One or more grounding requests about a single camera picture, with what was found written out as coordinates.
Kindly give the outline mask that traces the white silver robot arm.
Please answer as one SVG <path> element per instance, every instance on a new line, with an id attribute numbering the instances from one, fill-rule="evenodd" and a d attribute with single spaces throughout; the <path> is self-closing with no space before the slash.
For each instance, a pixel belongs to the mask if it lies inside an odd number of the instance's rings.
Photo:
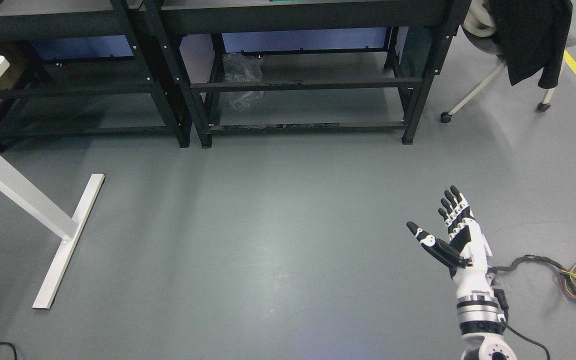
<path id="1" fill-rule="evenodd" d="M 462 360 L 516 360 L 504 338 L 509 305 L 505 291 L 473 293 L 457 299 L 457 319 L 466 346 Z"/>

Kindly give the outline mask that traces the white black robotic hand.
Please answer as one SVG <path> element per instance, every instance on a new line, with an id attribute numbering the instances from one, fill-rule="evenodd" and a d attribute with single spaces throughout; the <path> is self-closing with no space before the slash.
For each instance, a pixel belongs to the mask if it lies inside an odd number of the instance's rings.
<path id="1" fill-rule="evenodd" d="M 423 250 L 448 269 L 460 292 L 490 293 L 487 271 L 492 252 L 470 202 L 457 187 L 450 186 L 440 203 L 438 213 L 448 240 L 429 233 L 413 221 L 407 221 L 406 227 Z"/>

